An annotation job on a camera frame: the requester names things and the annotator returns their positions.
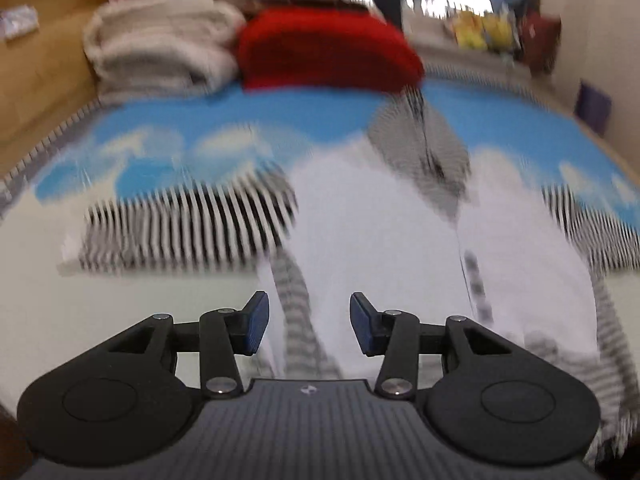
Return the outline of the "black white striped garment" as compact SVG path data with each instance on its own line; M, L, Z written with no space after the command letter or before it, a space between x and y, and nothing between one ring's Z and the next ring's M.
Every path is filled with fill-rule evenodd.
M427 322L469 315L582 380L599 401L592 456L639 433L639 381L608 290L639 232L569 185L529 184L470 153L423 94L394 96L361 139L91 204L63 245L85 272L252 271L274 322L252 371L372 378L346 304L360 290Z

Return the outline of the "blue white patterned bedsheet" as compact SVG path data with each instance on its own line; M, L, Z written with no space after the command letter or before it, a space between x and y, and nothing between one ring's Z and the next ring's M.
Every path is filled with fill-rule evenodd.
M544 99L527 103L450 72L423 90L470 150L638 222L638 179ZM201 99L88 103L10 155L1 170L2 405L14 410L38 376L150 314L191 321L254 290L245 274L63 275L64 237L91 204L264 162L291 166L315 148L361 139L381 102L363 91L232 87Z

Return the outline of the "beige folded blanket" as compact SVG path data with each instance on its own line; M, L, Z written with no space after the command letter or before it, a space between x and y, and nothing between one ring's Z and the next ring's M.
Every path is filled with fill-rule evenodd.
M216 0L120 0L100 6L84 51L104 105L206 96L235 81L242 12Z

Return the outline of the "red knitted blanket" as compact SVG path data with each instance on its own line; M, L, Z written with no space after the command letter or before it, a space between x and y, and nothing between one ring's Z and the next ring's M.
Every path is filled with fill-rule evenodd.
M396 27L366 12L277 8L247 23L236 48L242 85L398 92L424 77Z

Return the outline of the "purple storage box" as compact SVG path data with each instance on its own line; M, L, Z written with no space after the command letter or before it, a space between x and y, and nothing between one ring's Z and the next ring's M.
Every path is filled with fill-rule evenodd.
M611 116L612 99L588 81L580 82L574 114L598 136L604 136Z

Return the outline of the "wooden headboard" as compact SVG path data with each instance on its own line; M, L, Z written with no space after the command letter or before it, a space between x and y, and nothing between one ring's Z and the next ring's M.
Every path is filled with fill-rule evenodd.
M26 4L39 28L1 44L1 172L30 154L51 130L96 97L82 32L106 0L1 0Z

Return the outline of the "yellow plush toys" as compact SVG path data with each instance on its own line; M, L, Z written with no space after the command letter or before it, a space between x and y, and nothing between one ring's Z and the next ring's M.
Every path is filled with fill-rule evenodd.
M498 13L485 12L483 15L470 9L454 10L444 26L461 49L514 53L520 48L516 16L508 6Z

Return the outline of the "dark red box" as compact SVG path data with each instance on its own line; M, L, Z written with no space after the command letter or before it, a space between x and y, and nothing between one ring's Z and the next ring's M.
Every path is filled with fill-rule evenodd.
M551 74L561 41L561 19L530 11L520 21L518 31L522 62L532 74Z

